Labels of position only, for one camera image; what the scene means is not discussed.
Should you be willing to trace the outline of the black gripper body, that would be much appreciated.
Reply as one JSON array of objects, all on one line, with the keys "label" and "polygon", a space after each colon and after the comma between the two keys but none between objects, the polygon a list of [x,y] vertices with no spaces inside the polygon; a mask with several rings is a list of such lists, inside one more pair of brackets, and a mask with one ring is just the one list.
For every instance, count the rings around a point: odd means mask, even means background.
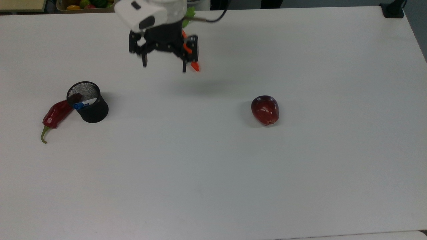
[{"label": "black gripper body", "polygon": [[148,54],[158,50],[174,53],[177,56],[187,56],[187,51],[183,47],[182,24],[183,20],[179,20],[146,29],[143,35],[145,38],[143,52]]}]

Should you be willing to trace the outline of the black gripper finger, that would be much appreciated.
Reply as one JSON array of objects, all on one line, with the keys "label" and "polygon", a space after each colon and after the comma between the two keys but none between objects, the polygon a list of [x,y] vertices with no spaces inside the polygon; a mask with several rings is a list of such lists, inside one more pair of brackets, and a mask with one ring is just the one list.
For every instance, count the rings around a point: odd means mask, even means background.
[{"label": "black gripper finger", "polygon": [[143,38],[143,34],[144,32],[141,34],[133,31],[129,33],[129,52],[132,54],[136,54],[138,57],[140,57],[142,59],[143,67],[147,67],[148,52],[146,44],[143,44],[141,46],[138,44],[138,42]]},{"label": "black gripper finger", "polygon": [[197,35],[180,35],[180,37],[177,38],[177,57],[182,61],[183,73],[186,73],[188,65],[196,72],[200,71],[198,53]]}]

